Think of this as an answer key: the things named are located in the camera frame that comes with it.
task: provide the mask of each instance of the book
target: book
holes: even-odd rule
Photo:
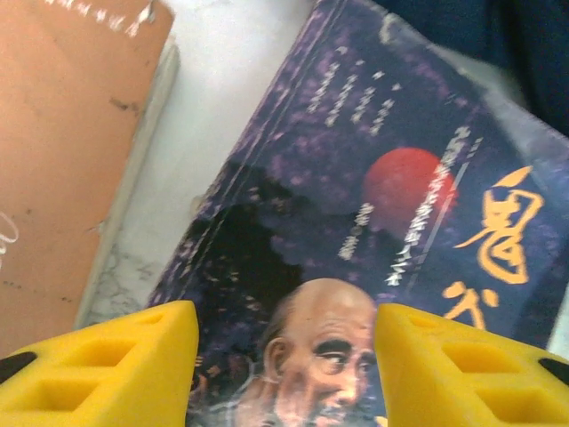
[[[548,345],[569,141],[439,53],[316,2],[148,303],[196,305],[187,425],[385,427],[386,302]]]
[[[160,2],[3,4],[0,354],[71,330],[179,65]]]

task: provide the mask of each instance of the bald man illustration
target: bald man illustration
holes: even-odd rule
[[[262,363],[207,426],[346,425],[374,365],[375,305],[350,283],[320,278],[282,300],[260,339]]]

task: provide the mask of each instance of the yellow foam block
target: yellow foam block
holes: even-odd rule
[[[375,349],[389,427],[569,426],[569,362],[398,304]]]
[[[197,339],[179,301],[30,345],[4,370],[0,426],[182,427]]]

